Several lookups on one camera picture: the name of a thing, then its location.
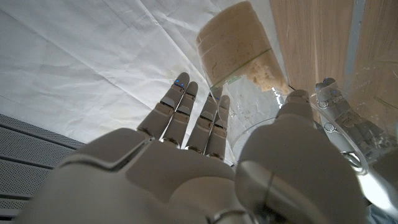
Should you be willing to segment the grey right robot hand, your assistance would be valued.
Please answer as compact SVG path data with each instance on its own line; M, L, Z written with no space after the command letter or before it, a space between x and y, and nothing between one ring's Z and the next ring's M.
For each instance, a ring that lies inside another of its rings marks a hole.
M197 84L181 73L137 129L105 134L64 159L16 223L365 223L356 175L312 123L308 93L287 95L231 167L229 98L179 147Z

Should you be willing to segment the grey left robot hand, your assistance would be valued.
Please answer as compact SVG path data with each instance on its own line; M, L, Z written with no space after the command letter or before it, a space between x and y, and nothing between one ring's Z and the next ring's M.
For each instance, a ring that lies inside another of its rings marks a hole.
M352 166L375 163L396 147L396 139L355 111L335 79L315 85L316 109L329 140Z

